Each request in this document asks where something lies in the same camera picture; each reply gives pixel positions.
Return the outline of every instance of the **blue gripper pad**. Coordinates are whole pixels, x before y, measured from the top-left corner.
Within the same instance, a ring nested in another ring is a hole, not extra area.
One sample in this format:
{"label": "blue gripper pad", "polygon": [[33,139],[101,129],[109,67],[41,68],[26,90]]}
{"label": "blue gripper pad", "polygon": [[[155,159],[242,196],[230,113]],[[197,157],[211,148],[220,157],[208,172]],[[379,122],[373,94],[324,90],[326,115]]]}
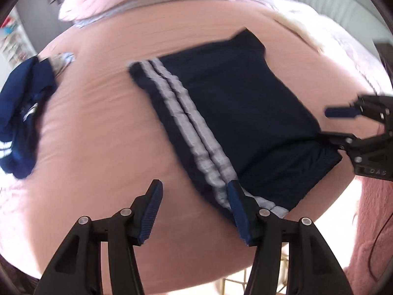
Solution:
{"label": "blue gripper pad", "polygon": [[248,246],[257,245],[257,240],[261,237],[258,229],[261,224],[257,217],[259,205],[255,199],[244,195],[237,180],[230,181],[227,185],[227,196],[240,238]]}
{"label": "blue gripper pad", "polygon": [[325,109],[327,118],[355,118],[362,112],[353,106],[332,106]]}
{"label": "blue gripper pad", "polygon": [[146,194],[138,196],[130,207],[134,216],[128,234],[136,239],[138,245],[150,237],[162,196],[163,185],[159,180],[154,180]]}

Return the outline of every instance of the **pink blanket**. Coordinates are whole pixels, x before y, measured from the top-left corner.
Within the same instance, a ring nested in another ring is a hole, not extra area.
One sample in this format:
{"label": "pink blanket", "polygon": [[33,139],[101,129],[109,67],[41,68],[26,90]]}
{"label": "pink blanket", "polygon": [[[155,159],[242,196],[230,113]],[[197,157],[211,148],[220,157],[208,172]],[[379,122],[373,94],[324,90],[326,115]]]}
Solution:
{"label": "pink blanket", "polygon": [[[354,295],[367,295],[375,284],[367,267],[378,232],[393,212],[393,183],[363,178],[358,212],[356,243],[346,270]],[[371,257],[371,270],[379,278],[393,256],[393,220],[378,238]]]}

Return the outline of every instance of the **gray headboard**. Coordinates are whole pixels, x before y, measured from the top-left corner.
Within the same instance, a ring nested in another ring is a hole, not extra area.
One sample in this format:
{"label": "gray headboard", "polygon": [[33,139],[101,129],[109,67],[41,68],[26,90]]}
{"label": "gray headboard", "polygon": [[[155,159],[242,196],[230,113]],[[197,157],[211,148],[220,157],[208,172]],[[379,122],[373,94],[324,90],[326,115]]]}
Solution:
{"label": "gray headboard", "polygon": [[339,23],[377,58],[379,55],[374,42],[389,41],[393,44],[393,35],[371,0],[297,1]]}

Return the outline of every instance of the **pink bed sheet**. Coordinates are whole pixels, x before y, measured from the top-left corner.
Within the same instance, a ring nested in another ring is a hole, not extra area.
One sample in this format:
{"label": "pink bed sheet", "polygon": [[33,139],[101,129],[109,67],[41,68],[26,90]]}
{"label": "pink bed sheet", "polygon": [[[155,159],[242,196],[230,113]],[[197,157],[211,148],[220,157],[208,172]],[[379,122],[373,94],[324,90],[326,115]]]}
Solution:
{"label": "pink bed sheet", "polygon": [[[326,105],[347,103],[364,92],[362,77],[315,52],[269,14],[241,2],[168,2],[72,27],[52,41],[42,56],[67,51],[76,61],[62,74],[43,115],[34,172],[2,188],[1,254],[40,277],[80,216],[111,216],[159,178],[162,206],[151,238],[136,249],[146,294],[202,284],[249,266],[253,249],[192,187],[148,96],[126,68],[133,60],[229,38],[247,27],[266,46],[270,69],[323,130],[374,135],[378,125],[370,120],[330,120],[323,114]],[[315,220],[352,179],[344,157],[287,218]],[[107,269],[103,282],[105,294],[111,294]]]}

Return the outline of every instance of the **white stripe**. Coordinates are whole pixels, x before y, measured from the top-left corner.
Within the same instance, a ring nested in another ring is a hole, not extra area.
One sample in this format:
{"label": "white stripe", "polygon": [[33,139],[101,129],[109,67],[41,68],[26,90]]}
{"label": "white stripe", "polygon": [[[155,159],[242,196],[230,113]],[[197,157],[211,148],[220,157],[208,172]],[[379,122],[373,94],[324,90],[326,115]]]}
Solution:
{"label": "white stripe", "polygon": [[0,142],[0,158],[6,157],[12,153],[12,141]]}
{"label": "white stripe", "polygon": [[34,114],[34,112],[36,111],[38,107],[38,103],[35,103],[30,110],[26,113],[26,115],[23,117],[23,122],[25,122],[28,118],[29,115]]}
{"label": "white stripe", "polygon": [[[225,155],[223,148],[220,146],[216,138],[214,137],[212,131],[209,129],[208,125],[206,124],[205,119],[201,116],[198,112],[197,108],[195,107],[195,103],[192,101],[188,94],[188,90],[183,86],[179,78],[173,74],[171,74],[166,67],[162,64],[162,62],[158,58],[153,58],[152,62],[157,69],[157,71],[162,74],[174,90],[176,91],[180,102],[182,103],[186,113],[190,116],[191,120],[194,122],[195,128],[202,139],[205,147],[210,152],[213,162],[216,164],[218,169],[220,170],[220,174],[225,182],[228,184],[231,180],[237,179],[237,174],[235,169],[232,166],[231,161]],[[258,205],[262,208],[266,208],[270,210],[272,213],[276,214],[278,217],[283,218],[287,213],[288,210],[286,208],[276,206],[274,202],[268,201],[263,197],[253,196],[252,194],[248,193],[244,190],[244,194],[250,197],[253,197]]]}
{"label": "white stripe", "polygon": [[217,202],[221,206],[230,209],[229,202],[226,198],[225,182],[221,179],[219,171],[210,159],[209,153],[205,149],[193,125],[184,114],[184,111],[179,105],[176,95],[171,90],[168,82],[155,72],[148,61],[140,61],[140,64],[146,76],[148,76],[148,78],[156,84],[160,91],[160,94],[162,95],[171,115],[174,117],[184,140],[186,140],[188,146],[191,148],[191,152],[195,157],[195,163],[198,169],[205,174],[207,183],[212,186]]}
{"label": "white stripe", "polygon": [[286,214],[288,214],[289,211],[286,208],[283,208],[281,206],[276,206],[274,202],[268,201],[260,196],[254,196],[248,193],[244,188],[242,189],[245,196],[253,197],[261,208],[266,208],[270,210],[273,214],[276,214],[279,218],[283,218],[284,216],[286,216]]}

